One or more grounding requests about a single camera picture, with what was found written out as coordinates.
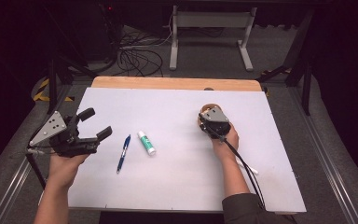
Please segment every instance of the tube cap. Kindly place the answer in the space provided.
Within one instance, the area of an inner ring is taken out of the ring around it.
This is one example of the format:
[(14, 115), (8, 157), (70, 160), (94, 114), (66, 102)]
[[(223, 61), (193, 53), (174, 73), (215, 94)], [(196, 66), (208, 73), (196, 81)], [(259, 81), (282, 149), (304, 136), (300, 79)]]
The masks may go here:
[(146, 134), (144, 133), (144, 132), (142, 132), (142, 131), (139, 131), (138, 132), (138, 137), (139, 138), (142, 138), (143, 136), (145, 136)]

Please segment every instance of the human hand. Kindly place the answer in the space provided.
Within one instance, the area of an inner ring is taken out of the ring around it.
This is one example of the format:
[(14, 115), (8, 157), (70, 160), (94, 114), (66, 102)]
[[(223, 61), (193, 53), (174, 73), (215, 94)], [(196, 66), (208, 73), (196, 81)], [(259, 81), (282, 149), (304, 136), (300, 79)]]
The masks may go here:
[(83, 163), (89, 155), (90, 154), (66, 158), (52, 154), (50, 157), (48, 184), (58, 189), (68, 190), (74, 183), (79, 165)]
[[(240, 137), (238, 136), (237, 131), (234, 128), (234, 125), (230, 123), (231, 129), (226, 135), (227, 141), (238, 150)], [(211, 139), (213, 145), (213, 151), (216, 157), (221, 161), (231, 160), (235, 161), (235, 155), (232, 153), (231, 149), (228, 147), (226, 143), (220, 142), (219, 139)]]

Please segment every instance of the sleeve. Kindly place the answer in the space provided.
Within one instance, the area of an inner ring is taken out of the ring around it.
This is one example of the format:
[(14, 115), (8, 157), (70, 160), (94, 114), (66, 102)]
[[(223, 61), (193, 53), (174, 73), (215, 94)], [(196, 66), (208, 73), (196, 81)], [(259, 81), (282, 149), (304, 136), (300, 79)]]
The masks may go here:
[(293, 220), (275, 215), (262, 208), (257, 195), (252, 193), (235, 194), (223, 201), (223, 212), (226, 224), (257, 223), (257, 224), (292, 224)]

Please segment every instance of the person's wrist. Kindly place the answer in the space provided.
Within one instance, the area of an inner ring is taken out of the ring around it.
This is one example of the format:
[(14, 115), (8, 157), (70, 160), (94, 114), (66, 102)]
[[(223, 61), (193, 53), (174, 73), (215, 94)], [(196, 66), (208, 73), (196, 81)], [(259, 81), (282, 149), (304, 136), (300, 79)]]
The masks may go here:
[(220, 161), (222, 162), (223, 165), (226, 164), (237, 164), (237, 161), (235, 160), (235, 156), (234, 155), (229, 155), (229, 156), (225, 156), (223, 158), (220, 158)]
[(71, 186), (62, 183), (60, 179), (49, 178), (46, 184), (46, 188), (49, 188), (56, 192), (67, 192)]

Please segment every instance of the device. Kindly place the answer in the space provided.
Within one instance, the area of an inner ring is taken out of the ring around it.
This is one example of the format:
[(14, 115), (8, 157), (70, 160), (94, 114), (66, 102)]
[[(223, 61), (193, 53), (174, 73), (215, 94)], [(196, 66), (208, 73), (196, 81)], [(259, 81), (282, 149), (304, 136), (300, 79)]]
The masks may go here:
[(60, 112), (55, 111), (31, 139), (29, 148), (33, 148), (36, 144), (48, 139), (52, 149), (62, 157), (96, 153), (98, 145), (112, 134), (112, 128), (110, 126), (105, 128), (97, 133), (96, 137), (79, 138), (78, 122), (93, 115), (95, 115), (93, 108), (88, 108), (76, 116), (65, 116), (65, 118), (62, 117)]

